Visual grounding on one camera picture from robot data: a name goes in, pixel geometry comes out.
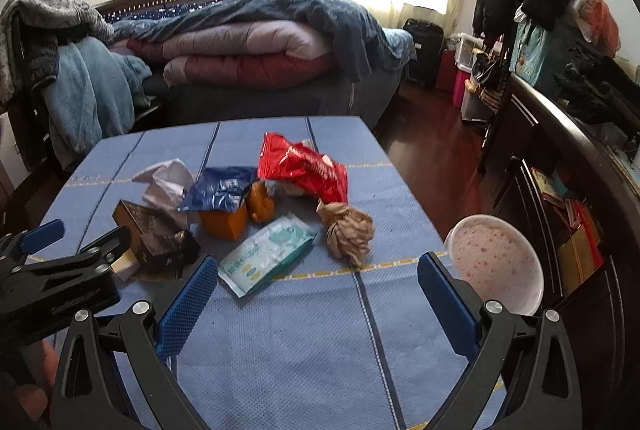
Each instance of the crumpled brown paper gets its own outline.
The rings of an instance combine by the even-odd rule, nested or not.
[[[316,210],[326,228],[326,244],[338,258],[346,257],[360,267],[369,253],[373,238],[373,219],[365,212],[345,203],[318,204]]]

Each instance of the crumpled white paper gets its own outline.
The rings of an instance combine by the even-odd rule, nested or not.
[[[149,183],[142,200],[151,208],[165,211],[181,228],[188,230],[190,223],[197,222],[192,215],[176,210],[195,182],[181,160],[151,165],[134,175],[132,181]]]

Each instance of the finger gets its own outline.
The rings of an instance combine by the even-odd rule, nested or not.
[[[42,363],[44,377],[53,388],[54,383],[56,383],[56,371],[58,370],[58,355],[47,340],[42,341],[42,353],[44,355],[44,362]]]
[[[14,388],[14,394],[32,421],[40,419],[47,409],[49,400],[47,400],[44,390],[39,386],[18,385]]]

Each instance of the pink comforter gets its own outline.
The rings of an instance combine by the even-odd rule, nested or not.
[[[128,39],[114,45],[150,64],[165,64],[169,85],[277,89],[335,67],[331,39],[287,20],[239,22],[183,33],[161,43]]]

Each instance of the red snack package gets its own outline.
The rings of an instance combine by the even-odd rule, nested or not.
[[[347,171],[343,165],[274,132],[264,135],[258,177],[295,184],[325,203],[347,202]]]

